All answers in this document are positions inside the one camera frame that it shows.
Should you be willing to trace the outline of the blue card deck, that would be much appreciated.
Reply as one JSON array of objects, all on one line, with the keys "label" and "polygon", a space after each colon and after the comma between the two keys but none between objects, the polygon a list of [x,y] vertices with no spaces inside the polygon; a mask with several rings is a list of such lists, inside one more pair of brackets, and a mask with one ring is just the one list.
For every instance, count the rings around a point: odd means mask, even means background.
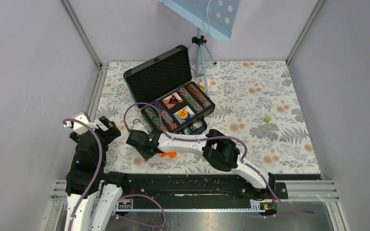
[{"label": "blue card deck", "polygon": [[190,106],[185,106],[182,109],[178,110],[174,114],[174,118],[179,122],[179,124],[183,124],[184,122],[190,120],[192,117],[196,115],[193,109]]}]

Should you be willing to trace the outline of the yellow big blind button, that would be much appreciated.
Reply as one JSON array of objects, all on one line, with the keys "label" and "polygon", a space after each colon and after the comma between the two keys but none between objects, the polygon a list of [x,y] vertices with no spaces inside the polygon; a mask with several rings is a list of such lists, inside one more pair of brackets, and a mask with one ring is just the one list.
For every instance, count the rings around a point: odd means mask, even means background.
[{"label": "yellow big blind button", "polygon": [[177,115],[182,120],[187,120],[189,118],[189,116],[190,116],[189,112],[187,110],[185,110],[185,109],[184,110],[180,110]]}]

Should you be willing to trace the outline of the blue small blind button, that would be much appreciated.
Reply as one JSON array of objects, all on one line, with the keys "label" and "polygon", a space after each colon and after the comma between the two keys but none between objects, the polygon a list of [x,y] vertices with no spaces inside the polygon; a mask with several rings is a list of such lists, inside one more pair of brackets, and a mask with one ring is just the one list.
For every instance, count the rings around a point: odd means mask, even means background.
[{"label": "blue small blind button", "polygon": [[190,114],[178,114],[179,122],[184,123],[191,118]]}]

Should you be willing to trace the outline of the black all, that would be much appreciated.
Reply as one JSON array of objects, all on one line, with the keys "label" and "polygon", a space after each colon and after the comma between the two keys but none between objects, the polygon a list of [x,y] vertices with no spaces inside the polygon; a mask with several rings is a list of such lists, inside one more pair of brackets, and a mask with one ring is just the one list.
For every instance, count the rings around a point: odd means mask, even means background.
[{"label": "black all", "polygon": [[181,102],[181,98],[178,98],[175,94],[173,94],[167,99],[166,104],[169,108],[171,108],[172,106],[175,106],[176,104],[180,102]]}]

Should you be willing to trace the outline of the black poker set case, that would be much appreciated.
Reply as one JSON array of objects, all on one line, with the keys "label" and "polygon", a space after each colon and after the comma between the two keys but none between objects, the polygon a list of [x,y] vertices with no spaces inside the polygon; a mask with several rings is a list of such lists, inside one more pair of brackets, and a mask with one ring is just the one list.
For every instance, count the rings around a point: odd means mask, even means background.
[{"label": "black poker set case", "polygon": [[[192,81],[191,66],[186,46],[176,46],[157,57],[125,71],[123,78],[134,101],[137,103],[138,108],[140,108],[143,118],[152,130],[157,129],[151,124],[151,120],[145,112],[146,106],[150,106],[156,110],[160,118],[161,129],[167,132],[185,134],[188,128],[203,128],[204,131],[208,128],[205,118],[214,112],[215,103],[208,98],[197,83]],[[210,107],[204,108],[195,98],[194,94],[187,89],[190,83],[194,84],[203,92],[205,97],[211,102]],[[162,99],[174,92],[178,92],[181,95],[183,102],[168,109],[163,104]],[[177,129],[173,131],[169,129],[168,124],[161,116],[161,112],[153,105],[154,102],[161,102],[174,119],[174,122],[177,123]],[[183,124],[179,124],[173,114],[187,105],[194,110],[196,115]]]}]

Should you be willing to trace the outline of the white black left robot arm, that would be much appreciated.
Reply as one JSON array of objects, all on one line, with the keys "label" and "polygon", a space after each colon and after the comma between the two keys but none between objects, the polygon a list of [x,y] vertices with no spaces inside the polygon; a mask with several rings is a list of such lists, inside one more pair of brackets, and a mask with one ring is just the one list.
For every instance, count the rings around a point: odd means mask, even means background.
[{"label": "white black left robot arm", "polygon": [[99,121],[106,130],[91,122],[85,113],[63,120],[64,127],[73,129],[69,137],[76,143],[71,168],[66,176],[66,231],[105,229],[104,220],[91,224],[92,208],[100,181],[105,177],[108,146],[121,132],[115,122],[105,116],[100,117]]}]

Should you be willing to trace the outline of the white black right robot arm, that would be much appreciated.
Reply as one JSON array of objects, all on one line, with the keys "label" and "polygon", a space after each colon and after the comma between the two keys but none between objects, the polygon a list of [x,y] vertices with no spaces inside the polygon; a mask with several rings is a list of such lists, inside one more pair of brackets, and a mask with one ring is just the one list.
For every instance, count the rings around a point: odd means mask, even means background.
[{"label": "white black right robot arm", "polygon": [[200,135],[174,134],[161,130],[147,133],[132,129],[126,140],[144,160],[169,152],[202,156],[214,169],[238,176],[241,182],[231,190],[234,197],[253,200],[288,199],[286,185],[277,182],[274,174],[260,170],[245,159],[237,147],[238,142],[242,141],[215,129]]}]

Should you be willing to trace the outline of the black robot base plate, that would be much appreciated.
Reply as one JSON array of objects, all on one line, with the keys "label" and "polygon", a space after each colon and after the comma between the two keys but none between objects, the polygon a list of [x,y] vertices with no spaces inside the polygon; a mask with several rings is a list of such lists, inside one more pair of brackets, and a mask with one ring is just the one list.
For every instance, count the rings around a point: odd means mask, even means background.
[{"label": "black robot base plate", "polygon": [[238,175],[126,174],[109,172],[105,183],[120,186],[123,195],[144,194],[164,209],[243,209],[250,201],[287,199],[283,182],[270,180],[258,189]]}]

